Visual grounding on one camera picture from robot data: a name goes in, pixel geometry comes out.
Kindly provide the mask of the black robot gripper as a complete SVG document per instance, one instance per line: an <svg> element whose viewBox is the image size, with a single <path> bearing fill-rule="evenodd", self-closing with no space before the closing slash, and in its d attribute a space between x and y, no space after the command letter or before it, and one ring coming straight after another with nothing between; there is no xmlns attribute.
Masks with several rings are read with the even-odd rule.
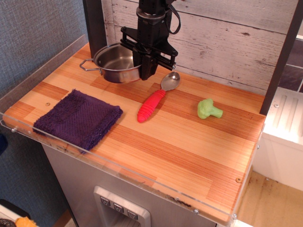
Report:
<svg viewBox="0 0 303 227"><path fill-rule="evenodd" d="M138 18L136 29L122 27L123 37L121 45L133 52L134 67L141 66L141 79L147 80L154 75L158 65L169 70L175 68L177 50L168 42L170 34L171 16L153 21Z"/></svg>

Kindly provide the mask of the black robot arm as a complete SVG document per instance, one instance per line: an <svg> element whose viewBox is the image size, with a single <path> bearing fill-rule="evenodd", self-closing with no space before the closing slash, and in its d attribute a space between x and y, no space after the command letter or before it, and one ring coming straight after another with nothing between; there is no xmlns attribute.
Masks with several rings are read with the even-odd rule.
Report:
<svg viewBox="0 0 303 227"><path fill-rule="evenodd" d="M141 80L156 73L158 65L175 68L178 51L168 42L170 34L180 31L181 20L172 0L141 0L136 9L137 28L122 27L121 45L133 53L134 66L139 66Z"/></svg>

